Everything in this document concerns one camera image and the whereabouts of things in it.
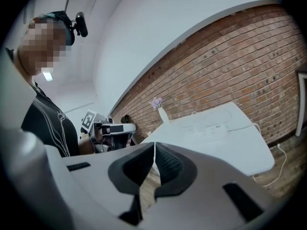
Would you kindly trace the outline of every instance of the ceiling light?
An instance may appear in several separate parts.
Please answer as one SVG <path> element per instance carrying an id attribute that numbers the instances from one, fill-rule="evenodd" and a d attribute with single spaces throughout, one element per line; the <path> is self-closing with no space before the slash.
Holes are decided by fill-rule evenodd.
<path id="1" fill-rule="evenodd" d="M 53 80 L 51 73 L 50 72 L 43 72 L 45 79 L 47 80 L 47 82 L 50 82 Z"/>

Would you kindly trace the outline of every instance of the white vase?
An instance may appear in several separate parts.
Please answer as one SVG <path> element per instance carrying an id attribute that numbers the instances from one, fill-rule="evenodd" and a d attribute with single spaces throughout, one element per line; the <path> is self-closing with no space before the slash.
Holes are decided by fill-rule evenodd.
<path id="1" fill-rule="evenodd" d="M 163 123 L 169 123 L 169 119 L 168 119 L 168 116 L 166 114 L 166 112 L 164 111 L 163 107 L 160 107 L 158 108 L 158 111 L 159 111 L 159 114 L 160 114 L 160 117 L 163 121 Z"/>

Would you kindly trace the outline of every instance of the power strip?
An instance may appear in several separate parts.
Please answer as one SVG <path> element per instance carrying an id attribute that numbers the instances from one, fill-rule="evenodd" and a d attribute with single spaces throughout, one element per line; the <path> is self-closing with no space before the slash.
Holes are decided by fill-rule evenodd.
<path id="1" fill-rule="evenodd" d="M 225 125 L 215 125 L 204 129 L 201 132 L 195 130 L 187 131 L 183 136 L 183 141 L 186 144 L 196 145 L 204 142 L 214 142 L 223 140 L 227 136 Z"/>

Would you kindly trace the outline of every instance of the purple flower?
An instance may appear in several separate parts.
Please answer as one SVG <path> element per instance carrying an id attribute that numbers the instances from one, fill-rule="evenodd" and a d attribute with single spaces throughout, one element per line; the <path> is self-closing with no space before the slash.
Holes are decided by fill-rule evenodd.
<path id="1" fill-rule="evenodd" d="M 160 108 L 162 104 L 162 98 L 154 97 L 154 99 L 150 102 L 154 109 Z"/>

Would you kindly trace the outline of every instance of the black rectangular strip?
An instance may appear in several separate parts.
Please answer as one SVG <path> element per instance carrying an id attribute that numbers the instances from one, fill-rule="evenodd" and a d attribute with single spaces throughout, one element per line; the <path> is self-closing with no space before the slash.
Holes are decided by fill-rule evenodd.
<path id="1" fill-rule="evenodd" d="M 79 169 L 83 169 L 83 168 L 86 168 L 88 166 L 91 166 L 89 163 L 87 162 L 84 162 L 84 163 L 78 163 L 78 164 L 73 164 L 73 165 L 68 165 L 67 166 L 67 169 L 69 171 L 76 171 L 76 170 L 79 170 Z"/>
<path id="2" fill-rule="evenodd" d="M 123 125 L 110 126 L 110 133 L 124 132 Z"/>
<path id="3" fill-rule="evenodd" d="M 262 209 L 236 183 L 228 183 L 223 189 L 231 198 L 242 217 L 249 222 L 263 213 Z"/>

